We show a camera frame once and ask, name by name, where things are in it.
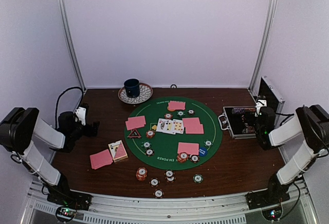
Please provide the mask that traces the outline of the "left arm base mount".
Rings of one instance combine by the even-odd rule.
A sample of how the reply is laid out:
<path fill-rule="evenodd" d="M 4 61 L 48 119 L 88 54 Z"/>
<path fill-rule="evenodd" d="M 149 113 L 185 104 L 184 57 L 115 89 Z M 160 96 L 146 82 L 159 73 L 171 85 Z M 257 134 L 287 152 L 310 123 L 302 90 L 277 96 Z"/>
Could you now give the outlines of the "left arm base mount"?
<path fill-rule="evenodd" d="M 70 197 L 66 197 L 59 193 L 49 193 L 47 196 L 47 201 L 75 210 L 88 211 L 91 200 L 92 195 L 79 192 L 73 192 Z"/>

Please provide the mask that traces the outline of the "red-backed card deck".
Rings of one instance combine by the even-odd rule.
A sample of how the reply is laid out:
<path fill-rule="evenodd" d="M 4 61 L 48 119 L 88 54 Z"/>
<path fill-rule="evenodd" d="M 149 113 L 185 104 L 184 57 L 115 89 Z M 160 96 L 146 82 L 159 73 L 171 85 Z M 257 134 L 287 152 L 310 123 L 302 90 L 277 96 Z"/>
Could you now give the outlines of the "red-backed card deck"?
<path fill-rule="evenodd" d="M 96 170 L 113 163 L 113 158 L 108 149 L 89 156 L 92 169 Z"/>

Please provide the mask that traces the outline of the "hundred chips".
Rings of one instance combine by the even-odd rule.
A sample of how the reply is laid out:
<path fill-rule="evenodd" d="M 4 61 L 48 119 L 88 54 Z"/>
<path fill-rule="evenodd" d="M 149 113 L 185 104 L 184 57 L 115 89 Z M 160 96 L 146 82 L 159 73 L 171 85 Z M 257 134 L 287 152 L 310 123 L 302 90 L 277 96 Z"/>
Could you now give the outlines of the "hundred chips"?
<path fill-rule="evenodd" d="M 199 155 L 190 155 L 189 160 L 193 163 L 198 163 L 200 161 Z"/>
<path fill-rule="evenodd" d="M 194 111 L 193 109 L 189 109 L 189 110 L 188 110 L 188 114 L 189 114 L 189 115 L 194 115 L 194 114 L 195 114 L 195 111 Z"/>

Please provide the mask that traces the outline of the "green twenty chips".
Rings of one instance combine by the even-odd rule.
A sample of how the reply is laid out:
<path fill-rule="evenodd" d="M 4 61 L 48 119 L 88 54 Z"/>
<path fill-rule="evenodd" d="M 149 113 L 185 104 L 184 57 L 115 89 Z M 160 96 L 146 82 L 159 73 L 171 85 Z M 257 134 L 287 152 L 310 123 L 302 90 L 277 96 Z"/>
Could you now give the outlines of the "green twenty chips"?
<path fill-rule="evenodd" d="M 178 115 L 179 117 L 184 117 L 184 116 L 185 116 L 185 112 L 184 112 L 183 110 L 179 110 L 179 111 L 177 112 L 177 115 Z"/>

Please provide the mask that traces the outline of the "red five chips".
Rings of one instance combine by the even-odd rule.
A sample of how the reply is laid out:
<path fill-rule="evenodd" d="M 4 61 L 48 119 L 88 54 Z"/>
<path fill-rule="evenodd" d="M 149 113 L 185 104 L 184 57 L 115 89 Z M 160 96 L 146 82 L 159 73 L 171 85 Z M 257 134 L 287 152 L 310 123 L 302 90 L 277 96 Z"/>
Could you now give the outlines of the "red five chips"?
<path fill-rule="evenodd" d="M 188 155 L 187 153 L 185 153 L 185 152 L 179 153 L 179 154 L 177 155 L 177 161 L 178 161 L 179 163 L 184 163 L 184 162 L 186 162 L 188 159 L 189 159 L 189 155 Z"/>
<path fill-rule="evenodd" d="M 155 136 L 155 132 L 153 130 L 149 130 L 146 132 L 147 138 L 153 138 Z"/>
<path fill-rule="evenodd" d="M 169 120 L 171 120 L 171 119 L 172 119 L 172 117 L 173 117 L 173 115 L 172 115 L 172 114 L 170 114 L 170 113 L 167 113 L 167 114 L 165 114 L 165 115 L 164 115 L 164 117 L 165 117 L 166 119 L 169 119 Z"/>

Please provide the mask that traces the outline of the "hundred chip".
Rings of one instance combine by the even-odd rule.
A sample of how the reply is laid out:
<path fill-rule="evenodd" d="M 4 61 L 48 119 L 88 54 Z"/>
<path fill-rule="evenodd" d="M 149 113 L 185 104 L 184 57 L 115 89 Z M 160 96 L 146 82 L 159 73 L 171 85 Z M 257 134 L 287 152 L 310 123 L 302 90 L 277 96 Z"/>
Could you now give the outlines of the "hundred chip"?
<path fill-rule="evenodd" d="M 152 178 L 152 179 L 150 180 L 150 185 L 151 185 L 152 187 L 156 187 L 156 186 L 158 186 L 158 185 L 159 185 L 159 180 L 158 180 L 157 178 Z"/>
<path fill-rule="evenodd" d="M 154 150 L 149 148 L 146 150 L 145 154 L 148 156 L 148 157 L 151 157 L 154 155 Z"/>
<path fill-rule="evenodd" d="M 163 198 L 164 193 L 161 189 L 156 189 L 153 195 L 155 198 Z"/>
<path fill-rule="evenodd" d="M 166 170 L 164 174 L 167 178 L 171 178 L 174 176 L 174 172 L 172 170 Z"/>
<path fill-rule="evenodd" d="M 167 182 L 174 182 L 175 179 L 176 179 L 175 176 L 166 177 L 166 181 L 167 181 Z"/>

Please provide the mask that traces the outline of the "red five chip stack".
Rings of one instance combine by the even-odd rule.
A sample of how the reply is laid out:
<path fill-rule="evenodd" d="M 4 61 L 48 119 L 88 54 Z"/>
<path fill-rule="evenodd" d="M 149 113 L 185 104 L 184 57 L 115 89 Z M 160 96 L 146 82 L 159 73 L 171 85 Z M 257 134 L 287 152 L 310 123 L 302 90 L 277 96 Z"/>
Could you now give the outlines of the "red five chip stack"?
<path fill-rule="evenodd" d="M 136 178 L 138 181 L 144 181 L 147 178 L 148 171 L 144 167 L 140 167 L 136 171 Z"/>

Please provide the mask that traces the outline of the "green twenty chip stack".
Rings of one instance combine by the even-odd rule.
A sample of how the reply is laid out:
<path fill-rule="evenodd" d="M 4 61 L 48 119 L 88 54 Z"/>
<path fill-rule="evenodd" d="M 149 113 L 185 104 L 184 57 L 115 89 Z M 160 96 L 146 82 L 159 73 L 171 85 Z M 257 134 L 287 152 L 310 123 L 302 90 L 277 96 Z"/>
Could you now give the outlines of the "green twenty chip stack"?
<path fill-rule="evenodd" d="M 201 174 L 195 174 L 195 175 L 193 176 L 193 181 L 194 181 L 195 183 L 202 183 L 203 180 L 204 180 L 204 178 L 203 178 L 203 176 L 202 176 Z"/>

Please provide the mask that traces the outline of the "four of spades card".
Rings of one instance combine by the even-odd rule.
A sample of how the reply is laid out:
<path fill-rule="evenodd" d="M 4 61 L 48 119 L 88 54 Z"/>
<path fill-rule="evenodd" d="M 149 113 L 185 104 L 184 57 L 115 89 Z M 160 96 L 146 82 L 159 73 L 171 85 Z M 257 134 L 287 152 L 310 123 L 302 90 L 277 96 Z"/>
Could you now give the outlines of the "four of spades card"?
<path fill-rule="evenodd" d="M 163 132 L 166 134 L 175 134 L 173 120 L 165 120 Z"/>

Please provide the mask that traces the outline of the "dark blue mug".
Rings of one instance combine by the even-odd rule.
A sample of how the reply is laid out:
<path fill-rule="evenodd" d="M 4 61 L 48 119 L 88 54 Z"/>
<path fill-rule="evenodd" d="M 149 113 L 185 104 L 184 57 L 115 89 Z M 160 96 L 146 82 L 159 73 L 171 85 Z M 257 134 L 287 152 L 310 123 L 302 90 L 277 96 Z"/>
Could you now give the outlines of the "dark blue mug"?
<path fill-rule="evenodd" d="M 138 79 L 128 79 L 124 82 L 126 95 L 129 98 L 136 98 L 140 95 L 139 89 L 140 82 Z"/>

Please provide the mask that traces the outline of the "aluminium frame post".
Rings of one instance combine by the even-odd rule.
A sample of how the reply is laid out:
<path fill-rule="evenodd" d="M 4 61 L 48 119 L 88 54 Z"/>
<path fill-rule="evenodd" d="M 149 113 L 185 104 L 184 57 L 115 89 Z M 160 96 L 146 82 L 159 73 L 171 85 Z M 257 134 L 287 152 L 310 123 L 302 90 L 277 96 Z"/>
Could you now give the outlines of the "aluminium frame post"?
<path fill-rule="evenodd" d="M 75 75 L 77 77 L 80 87 L 83 89 L 83 91 L 86 91 L 86 86 L 85 86 L 85 83 L 84 83 L 84 80 L 82 77 L 82 73 L 81 73 L 80 66 L 79 66 L 79 63 L 77 60 L 77 56 L 76 56 L 76 52 L 75 52 L 75 48 L 74 48 L 74 44 L 73 44 L 73 40 L 72 40 L 72 36 L 71 36 L 69 21 L 68 21 L 68 17 L 67 17 L 67 11 L 66 11 L 66 7 L 65 7 L 65 0 L 58 0 L 58 5 L 59 5 L 59 9 L 60 9 L 61 20 L 62 20 L 62 24 L 63 24 L 64 35 L 65 35 L 65 40 L 66 40 L 66 45 L 68 48 L 70 60 L 72 62 L 72 66 L 73 66 L 73 69 L 74 69 L 74 72 L 75 72 Z"/>
<path fill-rule="evenodd" d="M 266 14 L 266 20 L 265 20 L 262 39 L 261 39 L 261 44 L 260 44 L 257 60 L 255 63 L 254 71 L 252 74 L 252 78 L 251 78 L 251 81 L 249 84 L 249 90 L 251 92 L 255 92 L 255 86 L 257 83 L 257 79 L 261 72 L 267 45 L 268 45 L 269 38 L 270 38 L 270 31 L 272 29 L 272 25 L 273 25 L 275 14 L 276 14 L 277 3 L 278 3 L 278 0 L 269 0 L 269 3 L 268 3 L 268 9 L 267 9 L 267 14 Z"/>

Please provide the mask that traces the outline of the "dealt red-backed card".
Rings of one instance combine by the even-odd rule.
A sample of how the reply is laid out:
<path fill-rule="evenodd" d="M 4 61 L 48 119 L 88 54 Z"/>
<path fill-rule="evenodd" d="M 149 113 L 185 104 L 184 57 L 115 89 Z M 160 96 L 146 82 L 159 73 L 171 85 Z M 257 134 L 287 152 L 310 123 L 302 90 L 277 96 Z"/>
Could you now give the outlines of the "dealt red-backed card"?
<path fill-rule="evenodd" d="M 127 130 L 133 130 L 135 128 L 142 128 L 145 126 L 145 122 L 128 120 L 125 122 Z"/>

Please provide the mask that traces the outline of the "blue small blind button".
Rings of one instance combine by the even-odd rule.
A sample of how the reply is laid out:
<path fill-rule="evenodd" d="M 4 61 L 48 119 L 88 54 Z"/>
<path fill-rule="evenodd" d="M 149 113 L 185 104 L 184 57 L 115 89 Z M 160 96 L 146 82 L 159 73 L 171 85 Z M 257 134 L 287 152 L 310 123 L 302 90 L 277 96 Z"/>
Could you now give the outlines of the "blue small blind button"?
<path fill-rule="evenodd" d="M 205 157 L 208 154 L 208 150 L 205 147 L 200 147 L 199 148 L 199 156 L 200 157 Z"/>

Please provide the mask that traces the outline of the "right aluminium frame post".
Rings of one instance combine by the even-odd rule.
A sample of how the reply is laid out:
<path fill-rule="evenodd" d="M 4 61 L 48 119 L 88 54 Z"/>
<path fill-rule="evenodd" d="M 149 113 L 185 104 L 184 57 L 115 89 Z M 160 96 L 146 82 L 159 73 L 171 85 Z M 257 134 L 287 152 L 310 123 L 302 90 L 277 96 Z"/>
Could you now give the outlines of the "right aluminium frame post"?
<path fill-rule="evenodd" d="M 269 3 L 268 3 L 268 9 L 267 9 L 267 14 L 266 14 L 266 20 L 265 20 L 262 39 L 261 39 L 261 44 L 260 44 L 257 60 L 255 63 L 254 71 L 252 74 L 252 78 L 251 78 L 251 81 L 249 84 L 249 90 L 251 92 L 255 92 L 255 86 L 257 83 L 257 79 L 261 72 L 267 45 L 268 45 L 269 38 L 270 38 L 270 31 L 272 29 L 272 25 L 273 25 L 275 14 L 276 14 L 277 3 L 278 3 L 278 0 L 269 0 Z"/>

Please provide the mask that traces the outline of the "queen of hearts card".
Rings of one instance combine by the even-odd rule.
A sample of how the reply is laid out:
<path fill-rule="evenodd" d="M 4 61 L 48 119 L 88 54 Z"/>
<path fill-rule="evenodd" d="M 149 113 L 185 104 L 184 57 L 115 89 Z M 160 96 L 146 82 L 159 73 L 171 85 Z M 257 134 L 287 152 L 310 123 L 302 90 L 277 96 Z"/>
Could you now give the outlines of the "queen of hearts card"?
<path fill-rule="evenodd" d="M 156 129 L 156 131 L 157 132 L 162 132 L 162 133 L 168 132 L 168 130 L 167 130 L 168 122 L 169 122 L 168 119 L 162 119 L 162 118 L 160 118 L 158 120 L 158 123 L 157 123 L 157 129 Z"/>

